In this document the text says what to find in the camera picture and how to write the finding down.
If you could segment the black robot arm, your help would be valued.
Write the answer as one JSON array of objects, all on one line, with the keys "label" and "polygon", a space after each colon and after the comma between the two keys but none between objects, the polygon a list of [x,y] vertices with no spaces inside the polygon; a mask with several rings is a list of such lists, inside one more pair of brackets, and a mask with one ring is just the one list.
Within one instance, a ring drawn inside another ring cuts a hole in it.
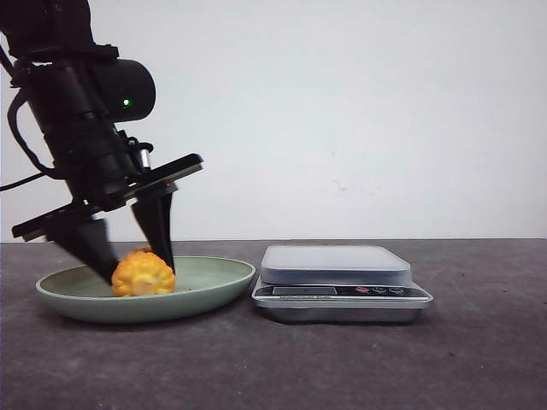
[{"label": "black robot arm", "polygon": [[1,63],[16,95],[7,120],[40,176],[64,181],[69,204],[15,225],[27,241],[44,237],[103,279],[117,267],[97,217],[130,206],[154,254],[172,265],[170,208],[177,179],[198,171],[189,154],[152,167],[152,146],[118,128],[154,108],[154,81],[141,63],[97,44],[85,1],[4,1]]}]

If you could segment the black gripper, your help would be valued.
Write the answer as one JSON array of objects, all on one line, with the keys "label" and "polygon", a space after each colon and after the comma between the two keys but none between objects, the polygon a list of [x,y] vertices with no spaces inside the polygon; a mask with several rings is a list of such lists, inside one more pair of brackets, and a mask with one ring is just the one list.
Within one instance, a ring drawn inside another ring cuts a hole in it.
[{"label": "black gripper", "polygon": [[26,241],[47,237],[111,284],[118,260],[106,222],[92,217],[134,199],[133,215],[152,252],[174,269],[170,209],[175,182],[201,169],[200,155],[192,153],[150,168],[144,163],[152,149],[149,143],[129,138],[107,122],[74,122],[45,133],[54,157],[54,165],[47,167],[17,125],[11,131],[39,174],[64,181],[72,196],[69,204],[14,225],[14,237]]}]

